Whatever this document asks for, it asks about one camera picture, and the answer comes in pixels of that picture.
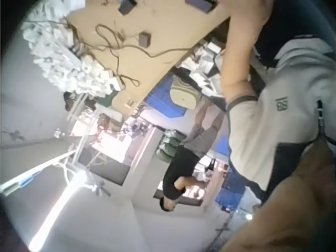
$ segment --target white floor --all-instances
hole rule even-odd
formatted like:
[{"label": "white floor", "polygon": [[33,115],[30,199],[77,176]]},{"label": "white floor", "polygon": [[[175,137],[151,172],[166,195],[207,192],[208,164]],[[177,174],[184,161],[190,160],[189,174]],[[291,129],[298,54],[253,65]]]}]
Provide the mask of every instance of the white floor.
[{"label": "white floor", "polygon": [[[157,110],[151,107],[146,108],[141,113],[141,117],[165,129],[176,129],[188,135],[189,132],[191,131],[191,128],[193,127],[195,116],[203,104],[204,101],[201,101],[194,110],[188,109],[184,117],[168,118],[164,114],[158,112]],[[215,117],[218,115],[219,112],[220,109],[215,105],[212,105],[210,108],[208,108],[206,117],[203,122],[203,127],[205,129],[211,126],[212,121],[215,119]],[[219,140],[227,134],[228,134],[228,122],[227,118],[225,117],[222,128],[219,131],[217,139],[215,140],[211,149],[212,150],[216,149]]]}]

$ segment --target hand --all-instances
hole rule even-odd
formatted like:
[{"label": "hand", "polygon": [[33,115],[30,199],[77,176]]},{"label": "hand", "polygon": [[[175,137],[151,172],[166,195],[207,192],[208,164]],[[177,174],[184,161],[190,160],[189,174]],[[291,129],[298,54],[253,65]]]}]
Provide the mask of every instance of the hand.
[{"label": "hand", "polygon": [[239,19],[242,25],[262,28],[269,19],[274,0],[219,0],[225,5],[231,18]]}]

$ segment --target blue panel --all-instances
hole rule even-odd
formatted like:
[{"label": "blue panel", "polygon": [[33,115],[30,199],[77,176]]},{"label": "blue panel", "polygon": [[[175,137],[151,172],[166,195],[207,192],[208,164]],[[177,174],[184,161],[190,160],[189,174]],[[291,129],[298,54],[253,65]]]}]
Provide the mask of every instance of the blue panel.
[{"label": "blue panel", "polygon": [[222,188],[227,189],[233,193],[242,194],[245,191],[246,180],[238,173],[232,172],[229,168],[225,181],[222,184]]},{"label": "blue panel", "polygon": [[222,139],[219,141],[216,151],[224,156],[229,157],[230,152],[229,152],[229,139],[226,136],[222,137]]},{"label": "blue panel", "polygon": [[145,103],[164,114],[168,118],[184,116],[186,108],[176,105],[170,97],[170,88],[173,83],[173,75],[166,75],[152,92],[146,97]]},{"label": "blue panel", "polygon": [[221,188],[218,196],[216,197],[216,203],[222,208],[229,208],[230,210],[237,209],[243,194],[233,193],[227,189]]}]

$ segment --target desk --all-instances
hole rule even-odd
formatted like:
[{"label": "desk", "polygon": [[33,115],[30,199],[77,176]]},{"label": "desk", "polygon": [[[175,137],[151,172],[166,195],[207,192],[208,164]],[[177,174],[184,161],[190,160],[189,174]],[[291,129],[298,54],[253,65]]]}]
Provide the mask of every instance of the desk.
[{"label": "desk", "polygon": [[[103,2],[105,0],[87,0],[86,8],[68,16],[68,22],[77,28],[79,36],[91,45],[106,45],[95,31],[97,24],[104,24],[123,34],[126,38],[124,45],[138,45],[138,34],[146,31],[152,35],[151,45],[146,49],[151,54],[172,48],[192,48],[228,17],[222,5],[205,14],[185,4],[183,0],[138,0],[138,5],[129,14],[122,16],[118,11],[117,0],[109,0],[107,6],[103,6]],[[113,35],[102,31],[116,45]],[[108,50],[91,52],[105,68],[115,71],[117,61]],[[174,51],[157,58],[149,58],[134,48],[124,48],[117,53],[120,57],[119,73],[141,83],[135,87],[126,80],[126,89],[112,101],[112,107],[121,112],[126,120],[187,52]]]}]

